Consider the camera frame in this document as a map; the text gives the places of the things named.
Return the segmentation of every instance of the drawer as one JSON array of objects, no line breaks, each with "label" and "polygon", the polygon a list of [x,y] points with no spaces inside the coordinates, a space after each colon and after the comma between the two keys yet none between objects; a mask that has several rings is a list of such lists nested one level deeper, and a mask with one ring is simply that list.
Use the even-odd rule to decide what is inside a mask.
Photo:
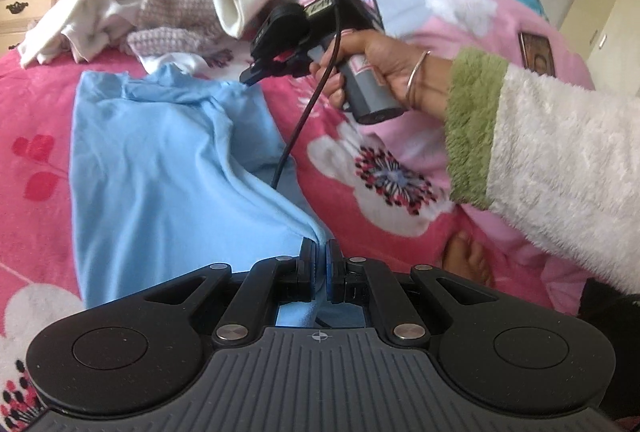
[{"label": "drawer", "polygon": [[0,24],[14,20],[41,18],[55,0],[2,0],[0,2]]},{"label": "drawer", "polygon": [[24,40],[24,33],[5,33],[0,34],[0,57],[8,53],[13,46],[17,46]]}]

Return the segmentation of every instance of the white door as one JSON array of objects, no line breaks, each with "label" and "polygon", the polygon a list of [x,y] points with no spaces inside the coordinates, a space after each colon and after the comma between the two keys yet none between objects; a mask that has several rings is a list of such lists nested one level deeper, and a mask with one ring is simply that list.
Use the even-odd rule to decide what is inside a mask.
[{"label": "white door", "polygon": [[585,60],[600,41],[602,31],[616,0],[574,0],[560,33],[570,48]]},{"label": "white door", "polygon": [[640,0],[616,0],[587,60],[599,91],[640,91]]}]

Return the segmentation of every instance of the woman's arm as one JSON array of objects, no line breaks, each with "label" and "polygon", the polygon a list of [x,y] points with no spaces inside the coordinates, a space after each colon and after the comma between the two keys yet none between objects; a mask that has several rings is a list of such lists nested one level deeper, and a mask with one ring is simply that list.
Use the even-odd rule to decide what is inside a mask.
[{"label": "woman's arm", "polygon": [[467,49],[450,71],[446,135],[453,200],[640,292],[640,100]]}]

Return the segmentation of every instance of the white flower print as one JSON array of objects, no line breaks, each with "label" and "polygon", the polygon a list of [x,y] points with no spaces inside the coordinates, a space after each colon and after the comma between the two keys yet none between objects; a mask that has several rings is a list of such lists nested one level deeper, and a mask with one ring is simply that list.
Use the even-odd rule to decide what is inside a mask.
[{"label": "white flower print", "polygon": [[482,38],[491,30],[498,10],[494,0],[425,0],[433,14]]},{"label": "white flower print", "polygon": [[27,347],[45,327],[79,311],[82,302],[76,295],[51,284],[29,284],[8,301],[0,335],[0,430],[22,430],[42,412],[25,370]]},{"label": "white flower print", "polygon": [[[302,78],[290,78],[289,82],[291,83],[293,89],[298,94],[298,106],[300,107],[300,112],[303,112],[306,109],[306,106],[311,100],[311,96],[313,95],[318,84],[311,76],[302,76]],[[324,95],[320,95],[314,108],[311,110],[310,118],[317,118],[320,116],[320,111],[325,107],[329,107],[329,101]]]},{"label": "white flower print", "polygon": [[446,192],[399,164],[377,138],[360,135],[349,122],[337,130],[339,139],[316,138],[307,155],[322,174],[353,189],[361,212],[377,227],[418,237],[441,213],[453,210]]}]

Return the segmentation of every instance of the light blue shirt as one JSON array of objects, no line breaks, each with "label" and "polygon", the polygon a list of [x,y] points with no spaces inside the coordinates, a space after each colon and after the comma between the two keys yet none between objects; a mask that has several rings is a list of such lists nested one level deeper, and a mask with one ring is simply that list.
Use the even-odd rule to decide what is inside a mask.
[{"label": "light blue shirt", "polygon": [[[264,258],[297,256],[303,237],[324,245],[328,231],[298,187],[293,160],[278,192],[268,184],[283,147],[259,86],[200,80],[175,66],[141,80],[84,72],[70,184],[85,304],[213,262],[247,271]],[[288,304],[279,323],[310,324],[314,311]]]}]

